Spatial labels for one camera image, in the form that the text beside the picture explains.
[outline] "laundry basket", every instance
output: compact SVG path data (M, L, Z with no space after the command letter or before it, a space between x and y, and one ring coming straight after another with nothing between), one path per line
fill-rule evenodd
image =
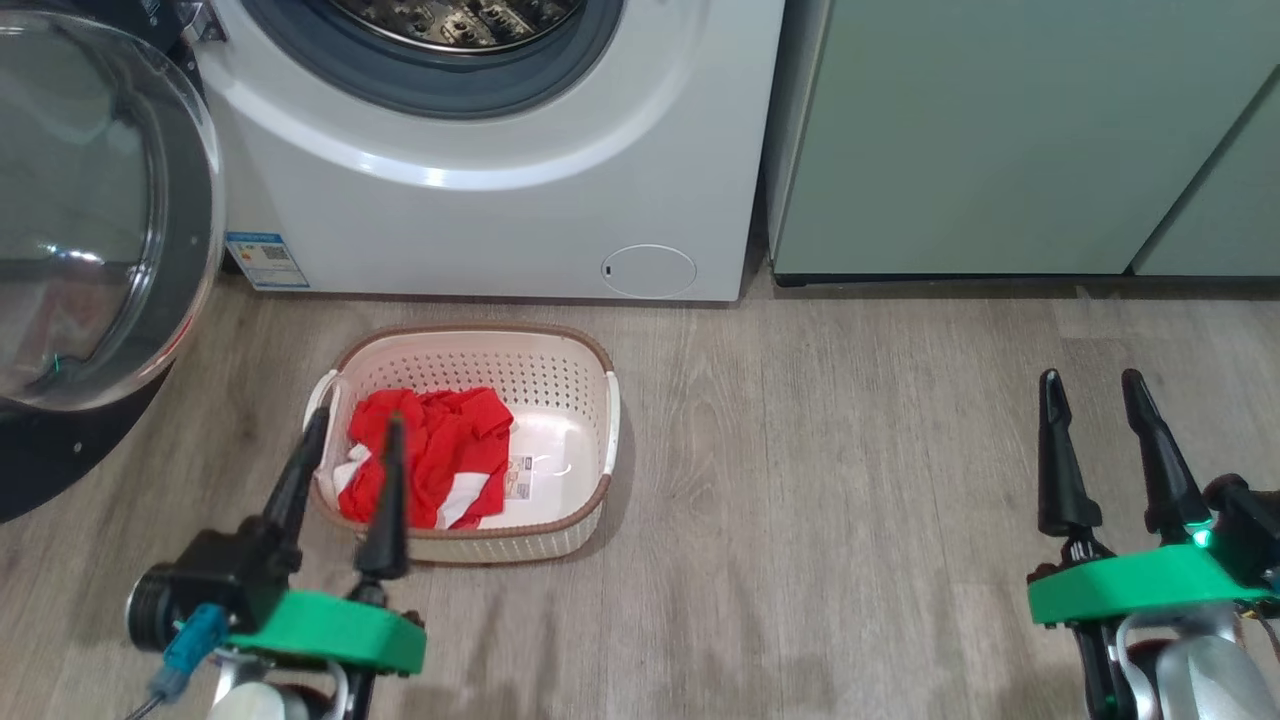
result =
M342 516L334 468L352 447L356 404L379 389L417 392L489 386L515 416L508 482L517 497L477 529L411 529L410 557L425 562L525 562L573 552L595 530L618 450L618 380L604 350L584 333L550 325L468 324L380 332L356 345L326 373L303 423L328 400L324 457L312 482L314 506Z

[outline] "open glass door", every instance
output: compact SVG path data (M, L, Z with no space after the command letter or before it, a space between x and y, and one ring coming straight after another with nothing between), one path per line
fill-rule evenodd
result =
M0 128L3 521L146 409L209 295L224 209L198 90L108 24L0 9Z

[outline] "washing machine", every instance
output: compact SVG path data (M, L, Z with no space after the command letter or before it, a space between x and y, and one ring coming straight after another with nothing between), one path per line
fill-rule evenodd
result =
M260 290L739 296L785 0L212 0Z

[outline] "brown basket rim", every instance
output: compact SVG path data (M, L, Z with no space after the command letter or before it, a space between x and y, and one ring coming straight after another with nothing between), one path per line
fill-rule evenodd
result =
M374 342L385 340L388 337L396 337L402 334L428 334L428 333L449 333L449 332L524 332L524 333L539 333L539 334L553 334L561 336L572 341L576 341L588 350L590 350L596 359L599 359L600 365L604 368L605 373L613 372L613 361L609 360L609 354L604 351L604 347L595 341L594 337L576 331L573 328L566 328L563 325L553 325L545 323L503 323L503 322L474 322L474 323L442 323L435 325L399 325L392 327L365 337L360 342L351 346L349 350L342 356L335 368L339 374L347 368L347 364L357 352L369 347ZM513 528L489 528L489 529L475 529L475 530L436 530L436 529L421 529L410 528L410 539L439 539L439 541L477 541L477 539L504 539L504 538L521 538L531 536L541 536L548 533L564 532L573 525L577 525L585 520L602 502L604 502L604 496L609 489L609 483L613 477L608 473L600 475L600 482L595 486L595 492L588 498L586 503L575 510L567 518L554 520L552 523L540 523L538 525L516 525ZM347 528L348 530L360 533L369 528L367 523L356 523L342 516L342 512L329 507L329 503L324 501L320 493L320 480L312 475L311 478L311 501L312 505L320 507L320 512L333 524Z

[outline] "laundry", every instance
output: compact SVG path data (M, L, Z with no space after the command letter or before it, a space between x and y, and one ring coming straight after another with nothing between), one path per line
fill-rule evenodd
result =
M360 523L374 516L387 478L387 425L396 414L404 424L410 527L475 528L502 512L512 416L493 388L477 387L383 389L356 405L348 430L356 446L349 462L334 469L343 516Z

